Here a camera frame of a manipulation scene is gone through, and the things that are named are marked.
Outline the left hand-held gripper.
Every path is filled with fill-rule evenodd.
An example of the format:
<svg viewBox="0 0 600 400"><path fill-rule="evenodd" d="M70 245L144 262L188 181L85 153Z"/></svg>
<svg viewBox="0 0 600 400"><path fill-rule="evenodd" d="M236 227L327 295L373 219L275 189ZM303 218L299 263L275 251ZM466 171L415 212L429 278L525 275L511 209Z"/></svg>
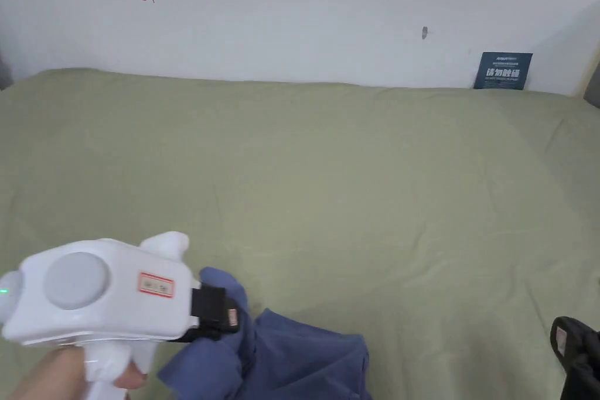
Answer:
<svg viewBox="0 0 600 400"><path fill-rule="evenodd" d="M131 245L72 242L23 260L1 278L2 338L23 346L82 347L91 357L85 399L124 399L130 363L150 370L160 342L219 339L240 329L226 291L198 281L183 260L184 233Z"/></svg>

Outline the person's left hand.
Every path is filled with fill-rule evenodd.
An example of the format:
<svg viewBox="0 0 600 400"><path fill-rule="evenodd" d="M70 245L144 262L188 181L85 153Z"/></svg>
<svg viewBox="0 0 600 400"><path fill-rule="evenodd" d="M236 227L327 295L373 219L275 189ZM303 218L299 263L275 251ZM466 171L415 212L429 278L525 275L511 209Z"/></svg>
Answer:
<svg viewBox="0 0 600 400"><path fill-rule="evenodd" d="M124 358L109 362L99 347L60 347L46 354L8 395L8 399L86 399L89 375L115 375L116 389L139 389L147 375Z"/></svg>

